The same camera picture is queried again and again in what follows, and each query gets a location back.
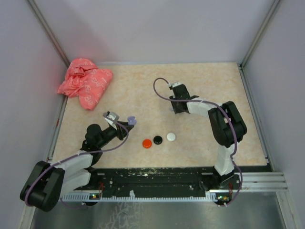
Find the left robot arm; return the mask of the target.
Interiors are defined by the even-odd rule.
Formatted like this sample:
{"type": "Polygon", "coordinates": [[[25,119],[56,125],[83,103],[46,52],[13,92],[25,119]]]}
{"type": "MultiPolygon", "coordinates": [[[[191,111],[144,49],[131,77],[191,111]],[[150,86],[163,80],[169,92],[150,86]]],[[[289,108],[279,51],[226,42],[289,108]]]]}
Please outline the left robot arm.
{"type": "Polygon", "coordinates": [[[39,161],[34,166],[20,192],[20,200],[29,207],[48,212],[75,189],[83,186],[96,188],[99,177],[91,172],[91,168],[103,155],[103,147],[115,138],[125,142],[135,125],[136,121],[118,121],[104,130],[98,124],[88,126],[76,154],[52,163],[39,161]]]}

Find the purple earbud charging case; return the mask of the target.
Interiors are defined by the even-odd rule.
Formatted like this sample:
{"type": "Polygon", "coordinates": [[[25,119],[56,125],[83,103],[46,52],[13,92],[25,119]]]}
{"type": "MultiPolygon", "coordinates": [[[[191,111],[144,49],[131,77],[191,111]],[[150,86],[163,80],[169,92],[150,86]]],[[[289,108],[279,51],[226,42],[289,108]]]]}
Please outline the purple earbud charging case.
{"type": "Polygon", "coordinates": [[[128,125],[136,125],[137,124],[137,120],[136,120],[135,116],[127,117],[127,122],[128,122],[128,125]]]}

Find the white earbud charging case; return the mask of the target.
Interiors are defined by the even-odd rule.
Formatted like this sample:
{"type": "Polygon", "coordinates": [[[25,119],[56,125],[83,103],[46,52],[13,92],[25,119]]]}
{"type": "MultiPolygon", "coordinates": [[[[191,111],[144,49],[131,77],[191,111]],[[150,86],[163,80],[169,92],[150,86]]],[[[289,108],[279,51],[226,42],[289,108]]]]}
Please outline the white earbud charging case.
{"type": "Polygon", "coordinates": [[[166,139],[169,141],[169,142],[173,142],[176,140],[176,135],[174,133],[168,133],[166,135],[166,139]]]}

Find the black earbud charging case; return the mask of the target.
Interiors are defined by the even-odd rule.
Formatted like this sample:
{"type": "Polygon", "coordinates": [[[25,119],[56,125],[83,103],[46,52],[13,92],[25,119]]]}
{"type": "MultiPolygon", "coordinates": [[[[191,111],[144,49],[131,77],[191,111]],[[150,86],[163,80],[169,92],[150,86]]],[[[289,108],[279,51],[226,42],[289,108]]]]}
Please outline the black earbud charging case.
{"type": "Polygon", "coordinates": [[[154,142],[156,145],[160,145],[160,144],[163,142],[163,138],[162,138],[160,135],[156,135],[156,136],[153,138],[153,142],[154,142]]]}

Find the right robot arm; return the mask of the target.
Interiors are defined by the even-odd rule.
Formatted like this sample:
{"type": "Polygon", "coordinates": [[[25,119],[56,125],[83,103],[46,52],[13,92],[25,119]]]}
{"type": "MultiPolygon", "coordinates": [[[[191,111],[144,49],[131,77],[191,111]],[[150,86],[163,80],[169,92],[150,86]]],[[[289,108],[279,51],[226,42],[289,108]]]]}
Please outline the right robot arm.
{"type": "Polygon", "coordinates": [[[223,104],[209,102],[194,95],[191,96],[182,83],[169,85],[173,91],[170,96],[176,114],[189,113],[209,118],[213,136],[218,143],[217,160],[213,167],[213,184],[225,188],[234,175],[234,155],[238,143],[247,133],[247,127],[236,105],[232,101],[223,104]]]}

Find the orange earbud charging case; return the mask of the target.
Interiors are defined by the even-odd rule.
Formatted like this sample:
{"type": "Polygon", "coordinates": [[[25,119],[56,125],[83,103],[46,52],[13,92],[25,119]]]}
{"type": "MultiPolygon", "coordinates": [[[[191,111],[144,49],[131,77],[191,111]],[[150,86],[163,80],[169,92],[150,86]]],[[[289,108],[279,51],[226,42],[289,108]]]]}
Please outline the orange earbud charging case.
{"type": "Polygon", "coordinates": [[[150,139],[144,139],[142,142],[142,146],[146,149],[150,148],[152,146],[152,141],[150,139]]]}

